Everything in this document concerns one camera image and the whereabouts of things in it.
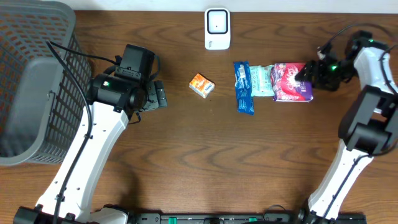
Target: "blue package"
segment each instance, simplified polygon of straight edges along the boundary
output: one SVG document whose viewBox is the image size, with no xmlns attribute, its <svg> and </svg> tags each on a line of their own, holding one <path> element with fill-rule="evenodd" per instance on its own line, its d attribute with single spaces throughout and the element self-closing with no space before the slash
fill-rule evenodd
<svg viewBox="0 0 398 224">
<path fill-rule="evenodd" d="M 238 112 L 254 115 L 253 97 L 251 96 L 250 68 L 248 62 L 234 62 L 235 91 Z"/>
</svg>

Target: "pink package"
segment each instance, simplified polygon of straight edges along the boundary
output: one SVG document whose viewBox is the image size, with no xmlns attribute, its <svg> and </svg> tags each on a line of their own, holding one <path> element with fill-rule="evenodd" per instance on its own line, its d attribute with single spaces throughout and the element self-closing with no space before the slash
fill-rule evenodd
<svg viewBox="0 0 398 224">
<path fill-rule="evenodd" d="M 313 99 L 310 82 L 295 80 L 304 63 L 277 63 L 271 70 L 274 101 L 309 102 Z"/>
</svg>

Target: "wood grain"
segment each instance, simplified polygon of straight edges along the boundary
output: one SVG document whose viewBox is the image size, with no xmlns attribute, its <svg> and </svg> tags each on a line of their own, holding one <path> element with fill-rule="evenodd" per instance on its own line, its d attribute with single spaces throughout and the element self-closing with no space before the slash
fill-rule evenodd
<svg viewBox="0 0 398 224">
<path fill-rule="evenodd" d="M 320 184 L 338 146 L 337 130 L 359 92 L 354 79 L 339 91 L 315 91 L 311 103 L 255 98 L 255 115 L 237 112 L 233 61 L 251 65 L 305 62 L 333 33 L 354 22 L 376 22 L 398 33 L 397 15 L 232 13 L 229 50 L 204 48 L 203 13 L 76 12 L 85 52 L 113 58 L 126 44 L 160 55 L 168 107 L 142 114 L 117 141 L 93 199 L 165 213 L 263 212 L 273 204 L 298 209 Z M 340 52 L 349 34 L 337 38 Z M 387 41 L 376 34 L 375 39 Z M 398 54 L 391 55 L 398 80 Z M 95 73 L 109 64 L 94 60 Z M 200 72 L 216 83 L 203 99 L 188 87 Z M 398 152 L 366 168 L 342 211 L 368 223 L 396 223 Z M 0 220 L 12 223 L 33 207 L 58 166 L 0 167 Z"/>
</svg>

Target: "white device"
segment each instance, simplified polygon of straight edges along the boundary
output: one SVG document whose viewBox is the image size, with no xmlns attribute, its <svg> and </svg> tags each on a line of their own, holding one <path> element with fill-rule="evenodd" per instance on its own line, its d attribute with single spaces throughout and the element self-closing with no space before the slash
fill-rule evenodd
<svg viewBox="0 0 398 224">
<path fill-rule="evenodd" d="M 205 47 L 225 50 L 231 44 L 231 16 L 225 8 L 210 8 L 205 12 Z"/>
</svg>

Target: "gray plastic basket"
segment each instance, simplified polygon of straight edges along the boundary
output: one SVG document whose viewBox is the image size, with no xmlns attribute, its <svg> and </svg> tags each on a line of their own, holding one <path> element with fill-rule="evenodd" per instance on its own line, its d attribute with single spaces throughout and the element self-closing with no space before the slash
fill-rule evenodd
<svg viewBox="0 0 398 224">
<path fill-rule="evenodd" d="M 62 163 L 84 104 L 45 41 L 80 51 L 75 20 L 59 2 L 0 0 L 0 165 Z M 86 58 L 55 50 L 87 91 Z"/>
</svg>

